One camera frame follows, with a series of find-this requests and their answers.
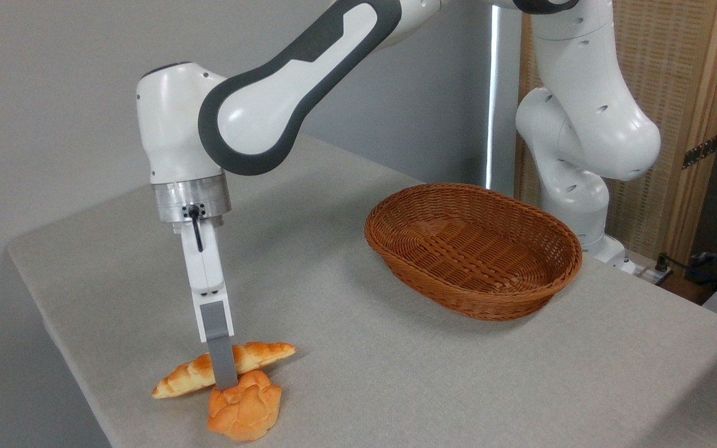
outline cable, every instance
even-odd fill
[[[658,260],[657,260],[658,263],[660,262],[660,258],[665,258],[666,260],[671,261],[673,264],[676,264],[677,266],[681,267],[682,269],[685,269],[686,272],[692,273],[693,275],[697,275],[701,278],[707,278],[707,279],[712,280],[717,283],[717,277],[715,277],[714,275],[709,275],[708,273],[703,273],[701,271],[697,271],[696,269],[693,269],[692,267],[689,267],[686,264],[680,263],[679,261],[677,261],[671,257],[668,257],[668,255],[666,255],[666,253],[660,254],[660,257],[658,257]]]

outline wicker basket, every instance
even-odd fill
[[[580,241],[563,222],[466,184],[399,191],[370,212],[364,235],[403,283],[482,320],[538,311],[583,263]]]

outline croissant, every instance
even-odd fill
[[[278,421],[281,387],[261,370],[240,377],[239,385],[210,393],[207,429],[237,442],[251,442],[267,434]]]
[[[245,345],[232,345],[231,350],[234,354],[237,375],[242,375],[290,357],[297,349],[294,345],[285,342],[254,341]],[[151,396],[156,399],[178,397],[211,385],[214,385],[212,360],[210,355],[205,353],[188,363],[177,366],[170,375],[159,381]]]

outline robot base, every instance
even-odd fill
[[[597,260],[603,261],[610,266],[621,269],[626,273],[635,273],[635,263],[629,261],[627,258],[627,250],[624,245],[621,244],[617,239],[611,238],[605,235],[602,241],[595,241],[588,245],[583,245],[583,249],[586,246],[594,245],[595,253],[588,252],[588,255],[592,255]]]

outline table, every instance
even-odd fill
[[[271,173],[228,176],[236,338],[299,349],[265,368],[281,416],[251,446],[717,446],[715,313],[593,259],[529,317],[443,309],[363,238],[370,209],[415,183],[307,136]],[[9,254],[115,448],[236,445],[205,428],[208,391],[151,398],[205,346],[149,186]]]

